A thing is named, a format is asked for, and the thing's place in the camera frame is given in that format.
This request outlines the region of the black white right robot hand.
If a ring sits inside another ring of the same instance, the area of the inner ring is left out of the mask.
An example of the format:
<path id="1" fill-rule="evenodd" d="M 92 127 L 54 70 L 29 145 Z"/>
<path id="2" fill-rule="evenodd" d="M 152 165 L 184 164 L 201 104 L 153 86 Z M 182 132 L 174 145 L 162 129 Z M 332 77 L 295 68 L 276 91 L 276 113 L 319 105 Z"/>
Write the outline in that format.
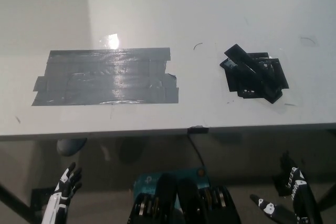
<path id="1" fill-rule="evenodd" d="M 323 223 L 318 204 L 304 172 L 288 152 L 280 157 L 280 167 L 281 173 L 273 176 L 272 179 L 279 196 L 289 196 L 292 200 L 293 211 L 254 194 L 250 195 L 250 199 L 266 217 L 275 223 Z"/>

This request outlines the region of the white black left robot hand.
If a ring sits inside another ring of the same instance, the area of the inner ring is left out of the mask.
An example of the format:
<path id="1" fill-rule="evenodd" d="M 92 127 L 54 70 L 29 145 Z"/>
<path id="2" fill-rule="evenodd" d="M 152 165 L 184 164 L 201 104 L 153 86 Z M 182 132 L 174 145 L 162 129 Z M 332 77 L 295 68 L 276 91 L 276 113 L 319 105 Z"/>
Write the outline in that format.
<path id="1" fill-rule="evenodd" d="M 64 171 L 57 186 L 49 197 L 42 224 L 67 223 L 68 210 L 75 193 L 82 187 L 82 168 L 76 168 L 73 162 Z"/>

